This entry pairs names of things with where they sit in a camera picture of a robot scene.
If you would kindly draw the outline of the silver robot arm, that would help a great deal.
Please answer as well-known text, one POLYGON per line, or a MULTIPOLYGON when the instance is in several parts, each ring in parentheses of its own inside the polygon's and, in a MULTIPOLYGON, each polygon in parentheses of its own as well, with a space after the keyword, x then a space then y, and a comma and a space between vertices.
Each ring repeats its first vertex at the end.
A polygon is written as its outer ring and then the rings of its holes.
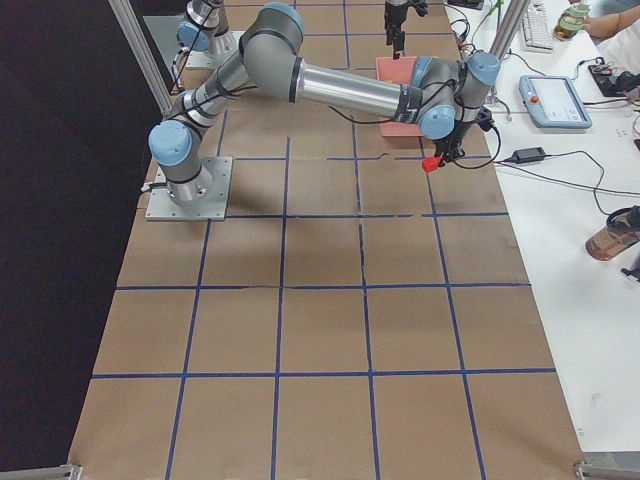
MULTIPOLYGON (((385 2, 386 44, 392 47, 394 60, 405 55, 405 32, 402 25, 410 8, 420 17, 428 14, 425 1, 385 2)), ((177 39, 188 53, 202 52, 211 60, 221 60, 238 48, 237 40, 229 30, 223 1, 189 1, 185 19, 177 28, 177 39)))
POLYGON ((187 207, 220 196, 214 187, 217 176, 198 150, 225 102, 252 88, 290 103, 313 101, 413 124, 436 147, 422 162, 427 173, 464 157, 462 141, 472 125, 491 126, 484 102, 501 60, 489 52, 456 61, 420 56, 409 83, 396 84, 311 65, 299 54, 303 40, 301 15, 287 4, 270 2, 237 46, 218 56, 209 78, 177 96, 148 136, 171 203, 187 207))

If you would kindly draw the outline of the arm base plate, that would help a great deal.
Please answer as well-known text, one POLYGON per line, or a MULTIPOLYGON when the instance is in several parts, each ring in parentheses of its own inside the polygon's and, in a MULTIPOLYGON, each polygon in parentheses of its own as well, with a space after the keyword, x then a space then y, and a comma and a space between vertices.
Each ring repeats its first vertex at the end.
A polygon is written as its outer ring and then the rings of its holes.
POLYGON ((199 176, 189 183, 177 184, 166 180, 157 168, 155 183, 146 209, 150 221, 224 221, 226 218, 232 157, 203 157, 199 176))
POLYGON ((191 70, 214 70, 224 63, 237 49, 243 31, 227 31, 210 38, 210 45, 203 52, 190 53, 186 68, 191 70))

